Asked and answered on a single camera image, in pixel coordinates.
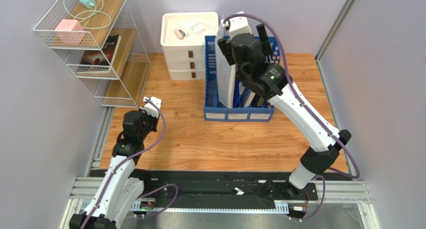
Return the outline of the white mesh zipper pouch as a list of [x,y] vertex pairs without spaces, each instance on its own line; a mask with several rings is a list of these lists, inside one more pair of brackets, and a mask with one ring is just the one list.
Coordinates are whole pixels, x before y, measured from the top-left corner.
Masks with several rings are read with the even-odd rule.
[[227,108],[234,107],[235,90],[235,66],[229,65],[226,57],[223,55],[219,40],[224,38],[224,28],[219,23],[215,36],[215,60],[216,60],[216,84],[218,100]]

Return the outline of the clear plastic bag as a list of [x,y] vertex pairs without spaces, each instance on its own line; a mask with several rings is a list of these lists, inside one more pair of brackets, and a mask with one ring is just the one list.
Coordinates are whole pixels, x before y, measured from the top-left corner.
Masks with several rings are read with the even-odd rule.
[[194,34],[201,34],[207,29],[207,26],[202,22],[198,22],[191,27],[191,30]]

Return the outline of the white three drawer organizer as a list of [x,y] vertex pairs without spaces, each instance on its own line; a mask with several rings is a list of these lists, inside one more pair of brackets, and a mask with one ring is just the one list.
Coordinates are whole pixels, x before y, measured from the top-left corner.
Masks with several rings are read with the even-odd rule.
[[[207,29],[195,34],[191,27],[203,23]],[[180,27],[187,37],[179,40],[174,30]],[[179,12],[162,16],[160,44],[167,71],[172,80],[189,81],[205,79],[206,36],[214,36],[219,28],[216,12]]]

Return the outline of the pink correction tape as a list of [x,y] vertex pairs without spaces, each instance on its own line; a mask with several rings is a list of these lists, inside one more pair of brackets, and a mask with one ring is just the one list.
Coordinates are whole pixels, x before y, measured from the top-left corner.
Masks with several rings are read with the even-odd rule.
[[187,33],[183,31],[179,26],[174,29],[174,34],[179,40],[183,40],[187,37]]

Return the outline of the blue file organizer rack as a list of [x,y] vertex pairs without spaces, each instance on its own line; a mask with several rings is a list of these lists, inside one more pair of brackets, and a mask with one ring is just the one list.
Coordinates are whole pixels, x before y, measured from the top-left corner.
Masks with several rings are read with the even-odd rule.
[[205,40],[205,95],[204,119],[217,122],[269,122],[275,108],[267,103],[267,107],[255,107],[254,102],[250,107],[228,108],[218,99],[215,36],[207,35]]

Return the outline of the blue folder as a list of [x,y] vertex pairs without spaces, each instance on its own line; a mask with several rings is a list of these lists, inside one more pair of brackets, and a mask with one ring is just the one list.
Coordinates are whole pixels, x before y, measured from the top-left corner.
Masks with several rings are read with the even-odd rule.
[[232,99],[233,108],[240,107],[240,99],[244,91],[245,91],[244,85],[236,78],[234,80],[234,89],[233,89],[233,99]]

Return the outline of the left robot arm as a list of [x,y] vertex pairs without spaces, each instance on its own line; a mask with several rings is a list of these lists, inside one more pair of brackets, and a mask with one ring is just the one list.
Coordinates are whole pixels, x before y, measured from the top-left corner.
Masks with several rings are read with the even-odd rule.
[[131,206],[144,191],[144,181],[131,174],[145,149],[145,138],[157,131],[160,116],[158,108],[149,105],[124,115],[105,177],[83,212],[72,215],[69,228],[121,228]]

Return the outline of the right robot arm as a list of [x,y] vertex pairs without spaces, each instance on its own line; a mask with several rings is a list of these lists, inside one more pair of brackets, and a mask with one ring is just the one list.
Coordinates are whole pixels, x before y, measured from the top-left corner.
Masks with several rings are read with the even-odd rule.
[[229,37],[218,34],[217,48],[234,80],[285,114],[307,139],[309,148],[288,179],[294,188],[304,189],[336,161],[340,150],[345,149],[351,139],[351,133],[329,124],[306,101],[285,68],[267,60],[272,49],[264,24],[257,26],[260,38],[253,35],[247,22],[223,21],[220,27],[229,32]]

